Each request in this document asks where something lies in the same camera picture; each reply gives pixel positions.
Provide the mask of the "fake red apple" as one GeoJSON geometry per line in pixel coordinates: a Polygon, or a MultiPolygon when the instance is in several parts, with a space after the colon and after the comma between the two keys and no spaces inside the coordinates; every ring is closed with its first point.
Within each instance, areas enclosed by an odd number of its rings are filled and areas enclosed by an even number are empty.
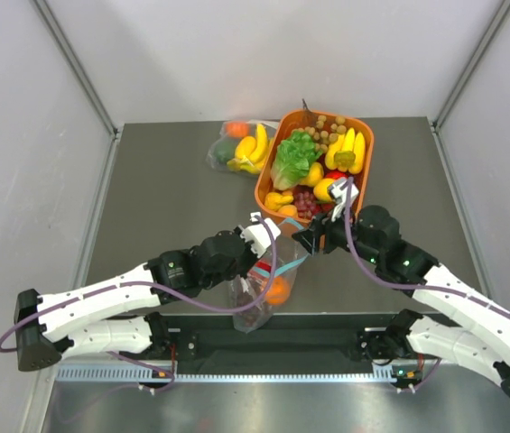
{"type": "Polygon", "coordinates": [[[272,270],[272,265],[264,260],[258,261],[256,265],[252,268],[252,271],[257,273],[258,275],[267,278],[270,276],[272,270]]]}

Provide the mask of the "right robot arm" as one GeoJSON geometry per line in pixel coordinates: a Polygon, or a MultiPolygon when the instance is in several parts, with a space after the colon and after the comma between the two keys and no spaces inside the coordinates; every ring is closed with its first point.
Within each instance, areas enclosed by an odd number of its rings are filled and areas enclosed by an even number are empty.
{"type": "Polygon", "coordinates": [[[412,311],[398,313],[385,330],[397,357],[431,355],[478,373],[510,398],[510,311],[468,286],[437,258],[402,239],[400,225],[380,206],[368,206],[348,222],[316,216],[293,239],[309,253],[350,252],[376,283],[403,292],[453,321],[439,324],[412,311]]]}

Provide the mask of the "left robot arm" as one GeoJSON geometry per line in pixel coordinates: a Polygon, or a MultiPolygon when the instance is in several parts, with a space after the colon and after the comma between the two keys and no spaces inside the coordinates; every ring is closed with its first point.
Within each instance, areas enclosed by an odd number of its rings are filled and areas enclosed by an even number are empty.
{"type": "Polygon", "coordinates": [[[70,338],[73,331],[133,310],[192,299],[223,281],[244,277],[271,245],[262,226],[236,227],[77,290],[49,295],[24,290],[14,310],[18,369],[33,372],[59,362],[77,346],[70,338]]]}

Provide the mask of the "fake brown longan bunch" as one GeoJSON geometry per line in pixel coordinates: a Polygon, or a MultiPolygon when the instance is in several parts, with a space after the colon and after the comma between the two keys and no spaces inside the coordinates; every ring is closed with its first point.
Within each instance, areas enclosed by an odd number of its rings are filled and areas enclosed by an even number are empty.
{"type": "Polygon", "coordinates": [[[329,119],[326,115],[320,115],[310,110],[305,99],[301,101],[302,118],[295,131],[305,132],[315,143],[315,149],[326,154],[329,147],[335,144],[340,137],[347,132],[345,119],[335,116],[329,119]]]}

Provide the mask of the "clear zip top bag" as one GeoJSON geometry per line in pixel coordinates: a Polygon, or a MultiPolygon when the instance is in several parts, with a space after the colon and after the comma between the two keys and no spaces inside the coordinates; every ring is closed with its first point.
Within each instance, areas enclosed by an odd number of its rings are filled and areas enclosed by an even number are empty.
{"type": "MultiPolygon", "coordinates": [[[[278,277],[278,276],[283,276],[291,284],[292,289],[293,289],[297,271],[309,255],[298,243],[293,241],[287,235],[279,235],[279,237],[274,241],[274,244],[275,244],[275,251],[272,250],[272,247],[269,247],[267,252],[259,260],[259,261],[261,261],[261,260],[267,261],[272,265],[272,270],[271,270],[270,276],[267,278],[264,278],[264,277],[258,275],[257,273],[253,272],[251,269],[250,272],[247,274],[247,277],[242,278],[242,279],[251,278],[251,279],[265,280],[265,286],[264,286],[263,292],[259,295],[259,297],[256,300],[254,300],[252,303],[250,303],[242,308],[233,308],[231,305],[231,299],[230,299],[230,285],[233,280],[228,284],[228,297],[230,300],[230,307],[232,309],[240,309],[240,311],[244,310],[244,309],[249,309],[251,306],[254,306],[256,303],[260,302],[261,300],[264,300],[265,293],[267,291],[269,291],[274,278],[278,277]]],[[[272,315],[273,315],[274,313],[277,312],[277,310],[282,305],[280,305],[280,306],[269,305],[269,306],[272,309],[272,315]]]]}

